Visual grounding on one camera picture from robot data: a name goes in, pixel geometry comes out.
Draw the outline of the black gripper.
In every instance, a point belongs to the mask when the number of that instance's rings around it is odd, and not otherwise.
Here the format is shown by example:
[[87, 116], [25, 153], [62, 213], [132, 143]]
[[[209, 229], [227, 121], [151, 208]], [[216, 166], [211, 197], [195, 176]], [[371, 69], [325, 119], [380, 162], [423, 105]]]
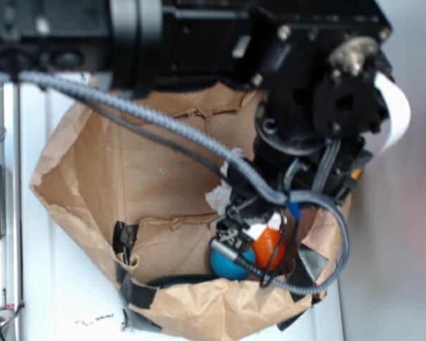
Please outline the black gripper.
[[339, 211], [373, 155], [363, 138], [323, 141], [311, 150], [278, 150], [259, 139], [255, 160], [250, 162], [218, 141], [213, 152], [228, 163], [226, 180], [232, 186], [229, 203], [212, 223], [213, 249], [237, 255], [251, 247], [269, 222], [273, 211], [287, 207], [297, 217], [303, 205], [322, 208], [333, 215], [349, 251], [349, 236]]

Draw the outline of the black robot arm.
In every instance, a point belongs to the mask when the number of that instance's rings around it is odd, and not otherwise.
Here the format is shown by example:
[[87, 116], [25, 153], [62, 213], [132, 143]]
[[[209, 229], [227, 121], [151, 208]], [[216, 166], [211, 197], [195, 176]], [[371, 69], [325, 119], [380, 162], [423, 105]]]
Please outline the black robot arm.
[[242, 252], [253, 222], [308, 190], [344, 202], [371, 156], [364, 134], [390, 116], [376, 84], [390, 32], [375, 1], [0, 1], [0, 81], [82, 71], [134, 98], [266, 91], [213, 243]]

